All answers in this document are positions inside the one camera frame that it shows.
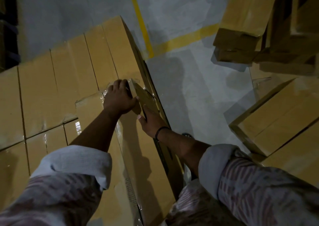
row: floor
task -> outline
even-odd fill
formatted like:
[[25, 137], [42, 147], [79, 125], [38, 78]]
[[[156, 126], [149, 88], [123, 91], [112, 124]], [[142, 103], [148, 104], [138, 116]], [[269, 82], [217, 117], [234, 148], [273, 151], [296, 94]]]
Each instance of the floor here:
[[[227, 0], [18, 0], [19, 51], [26, 61], [121, 15], [143, 51], [172, 129], [248, 152], [228, 124], [255, 102], [249, 69], [217, 62], [215, 31], [204, 32], [205, 27], [216, 29], [213, 25], [220, 22], [226, 4]], [[188, 37], [188, 42], [179, 37]]]

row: yellow floor line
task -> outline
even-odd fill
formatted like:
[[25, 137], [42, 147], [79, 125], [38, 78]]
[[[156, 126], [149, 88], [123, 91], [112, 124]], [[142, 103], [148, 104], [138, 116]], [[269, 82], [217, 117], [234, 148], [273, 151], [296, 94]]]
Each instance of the yellow floor line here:
[[[196, 30], [192, 33], [181, 35], [177, 38], [173, 38], [165, 43], [161, 43], [153, 47], [154, 56], [165, 54], [166, 52], [187, 46], [193, 42], [199, 41], [202, 38], [216, 34], [219, 28], [219, 24], [213, 24]], [[147, 55], [147, 50], [142, 51], [143, 58], [150, 59], [152, 57]]]
[[152, 48], [151, 41], [150, 41], [150, 38], [149, 38], [147, 30], [146, 30], [146, 26], [145, 26], [144, 20], [142, 18], [141, 11], [140, 11], [139, 6], [138, 6], [138, 2], [137, 2], [137, 0], [132, 0], [132, 3], [133, 3], [133, 6], [134, 6], [134, 10], [135, 10], [136, 16], [138, 18], [138, 23], [139, 23], [140, 29], [141, 29], [142, 34], [143, 34], [145, 46], [146, 46], [146, 49], [147, 49], [147, 52], [148, 52], [148, 57], [152, 58], [152, 57], [154, 57], [153, 48]]

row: shirt cuff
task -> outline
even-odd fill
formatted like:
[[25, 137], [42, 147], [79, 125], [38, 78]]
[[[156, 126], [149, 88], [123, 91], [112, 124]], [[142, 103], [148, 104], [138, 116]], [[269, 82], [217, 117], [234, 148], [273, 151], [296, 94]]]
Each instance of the shirt cuff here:
[[94, 148], [69, 145], [46, 155], [30, 178], [54, 175], [57, 172], [94, 176], [101, 190], [110, 186], [112, 158]]
[[239, 147], [235, 145], [213, 145], [205, 151], [199, 161], [199, 182], [215, 199], [218, 199], [217, 192], [221, 174], [237, 149]]

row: bracelet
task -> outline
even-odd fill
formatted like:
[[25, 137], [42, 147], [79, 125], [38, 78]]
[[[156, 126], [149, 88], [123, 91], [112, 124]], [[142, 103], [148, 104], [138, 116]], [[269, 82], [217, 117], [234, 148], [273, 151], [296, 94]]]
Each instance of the bracelet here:
[[162, 129], [169, 129], [169, 130], [171, 130], [169, 127], [166, 127], [166, 126], [160, 127], [160, 128], [158, 129], [158, 131], [156, 132], [156, 135], [155, 135], [155, 139], [156, 139], [157, 141], [158, 141], [157, 136], [158, 136], [159, 132], [160, 132]]

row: hand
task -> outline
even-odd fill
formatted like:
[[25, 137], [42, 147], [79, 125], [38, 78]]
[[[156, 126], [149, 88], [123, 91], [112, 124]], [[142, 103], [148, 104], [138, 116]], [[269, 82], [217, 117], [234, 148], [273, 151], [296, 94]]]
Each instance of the hand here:
[[116, 80], [107, 89], [103, 106], [112, 116], [120, 117], [122, 114], [128, 113], [138, 102], [137, 97], [129, 97], [126, 83], [127, 80]]
[[145, 104], [143, 106], [144, 112], [147, 118], [146, 119], [138, 115], [138, 120], [142, 125], [143, 131], [150, 137], [155, 138], [155, 135], [160, 127], [166, 127], [167, 124], [164, 120], [160, 117], [159, 113], [155, 113], [154, 111], [150, 110]]

